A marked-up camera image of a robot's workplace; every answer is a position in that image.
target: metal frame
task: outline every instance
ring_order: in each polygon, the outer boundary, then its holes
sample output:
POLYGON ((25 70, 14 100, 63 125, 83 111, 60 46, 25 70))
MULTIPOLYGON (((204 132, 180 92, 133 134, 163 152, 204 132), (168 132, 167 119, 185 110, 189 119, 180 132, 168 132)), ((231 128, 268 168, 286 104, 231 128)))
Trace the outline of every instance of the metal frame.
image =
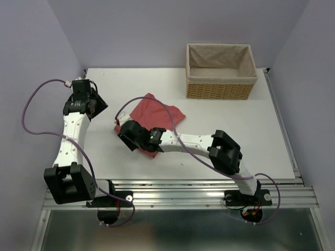
MULTIPOLYGON (((285 124, 273 95, 268 71, 264 69, 263 72, 295 174, 295 179, 275 180, 281 190, 281 208, 310 208, 322 248, 326 251, 332 250, 314 190, 312 187, 305 187, 301 178, 285 124)), ((274 202, 272 208, 276 208, 278 196, 275 186, 269 180, 260 181, 262 187, 270 190, 274 202)), ((227 208, 221 204, 225 190, 237 189, 232 180, 113 180, 113 183, 116 190, 133 191, 133 203, 137 210, 226 210, 227 208)), ((51 210, 96 210, 85 205, 86 202, 57 205, 50 191, 47 191, 31 250, 41 249, 51 210)))

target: wall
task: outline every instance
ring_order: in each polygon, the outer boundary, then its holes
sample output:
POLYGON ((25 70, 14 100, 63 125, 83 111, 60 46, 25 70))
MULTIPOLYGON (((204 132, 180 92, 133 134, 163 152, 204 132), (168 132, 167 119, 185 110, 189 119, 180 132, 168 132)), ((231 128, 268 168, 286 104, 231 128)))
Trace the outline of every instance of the wall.
POLYGON ((48 0, 84 67, 184 67, 190 42, 249 43, 272 66, 307 0, 48 0))
MULTIPOLYGON (((45 0, 2 3, 0 33, 0 250, 30 250, 46 191, 43 171, 59 139, 27 134, 20 116, 39 83, 71 80, 81 66, 45 0)), ((28 126, 62 132, 69 94, 59 83, 45 87, 28 110, 28 126)))
POLYGON ((335 242, 335 2, 311 0, 270 70, 304 181, 335 242))

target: red cloth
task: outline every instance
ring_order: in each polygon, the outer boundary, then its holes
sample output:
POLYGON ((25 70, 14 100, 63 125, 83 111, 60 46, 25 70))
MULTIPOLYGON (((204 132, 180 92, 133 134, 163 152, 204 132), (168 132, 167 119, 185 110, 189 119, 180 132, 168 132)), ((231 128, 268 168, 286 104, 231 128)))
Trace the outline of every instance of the red cloth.
MULTIPOLYGON (((146 97, 155 98, 151 93, 147 93, 146 97)), ((179 124, 185 115, 175 106, 167 106, 170 110, 175 125, 179 124)), ((130 117, 137 121, 141 126, 150 130, 154 127, 166 128, 172 130, 170 117, 164 107, 155 100, 142 99, 141 102, 131 112, 130 117)), ((115 126, 114 130, 119 133, 120 126, 115 126)), ((139 149, 148 156, 155 158, 158 152, 149 153, 145 150, 139 149)))

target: red towel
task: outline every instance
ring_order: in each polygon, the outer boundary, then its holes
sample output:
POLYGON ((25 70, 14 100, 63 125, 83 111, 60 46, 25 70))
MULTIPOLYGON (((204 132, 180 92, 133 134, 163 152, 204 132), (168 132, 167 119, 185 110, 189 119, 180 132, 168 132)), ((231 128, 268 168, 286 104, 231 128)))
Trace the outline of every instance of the red towel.
MULTIPOLYGON (((155 98, 151 93, 146 94, 146 97, 155 98)), ((185 115, 175 106, 167 106, 170 110, 175 125, 179 124, 185 115)), ((130 117, 137 121, 141 126, 150 130, 154 127, 166 128, 172 130, 172 124, 170 117, 164 107, 155 100, 142 99, 141 102, 131 112, 130 117)), ((114 130, 119 133, 120 126, 115 126, 114 130)), ((148 156, 155 158, 158 152, 149 153, 145 150, 140 149, 148 156)))

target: wicker basket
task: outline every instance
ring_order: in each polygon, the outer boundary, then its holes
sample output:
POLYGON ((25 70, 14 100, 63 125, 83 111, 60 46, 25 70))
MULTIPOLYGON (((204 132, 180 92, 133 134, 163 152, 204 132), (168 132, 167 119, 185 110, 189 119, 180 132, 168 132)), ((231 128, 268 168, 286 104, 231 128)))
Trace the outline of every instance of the wicker basket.
POLYGON ((248 44, 187 45, 187 98, 248 99, 257 79, 248 44))

